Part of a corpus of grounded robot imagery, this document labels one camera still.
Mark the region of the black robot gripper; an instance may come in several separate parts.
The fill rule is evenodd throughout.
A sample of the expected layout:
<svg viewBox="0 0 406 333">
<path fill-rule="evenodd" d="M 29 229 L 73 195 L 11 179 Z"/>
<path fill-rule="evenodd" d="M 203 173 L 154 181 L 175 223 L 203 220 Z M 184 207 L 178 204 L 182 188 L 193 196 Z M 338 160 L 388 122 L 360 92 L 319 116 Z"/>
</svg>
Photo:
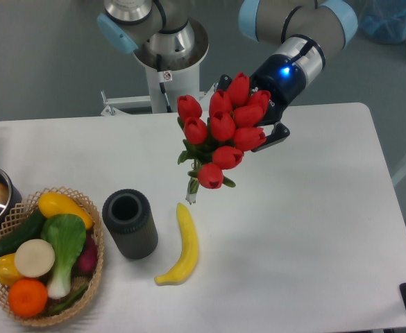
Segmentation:
<svg viewBox="0 0 406 333">
<path fill-rule="evenodd" d="M 216 91 L 225 92 L 232 78 L 223 74 L 216 84 Z M 290 136 L 290 131 L 281 122 L 282 114 L 289 104 L 305 89 L 305 74 L 296 64 L 291 63 L 285 55 L 271 55 L 251 76 L 251 87 L 266 90 L 271 94 L 267 111 L 258 123 L 270 125 L 273 129 L 263 144 L 254 148 L 254 153 L 279 144 Z"/>
</svg>

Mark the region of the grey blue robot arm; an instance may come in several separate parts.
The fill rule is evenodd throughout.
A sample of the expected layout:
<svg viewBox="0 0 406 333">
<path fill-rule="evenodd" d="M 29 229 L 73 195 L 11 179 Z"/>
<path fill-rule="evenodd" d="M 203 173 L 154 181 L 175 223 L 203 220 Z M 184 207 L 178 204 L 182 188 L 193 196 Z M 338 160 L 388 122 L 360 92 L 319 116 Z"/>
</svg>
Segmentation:
<svg viewBox="0 0 406 333">
<path fill-rule="evenodd" d="M 106 1 L 96 22 L 114 48 L 145 68 L 154 113 L 175 111 L 181 95 L 201 95 L 209 40 L 187 1 Z M 289 135 L 284 110 L 350 42 L 357 16 L 344 1 L 245 1 L 238 25 L 244 36 L 276 46 L 251 76 L 253 89 L 271 94 L 262 125 L 272 126 L 264 145 L 273 146 Z"/>
</svg>

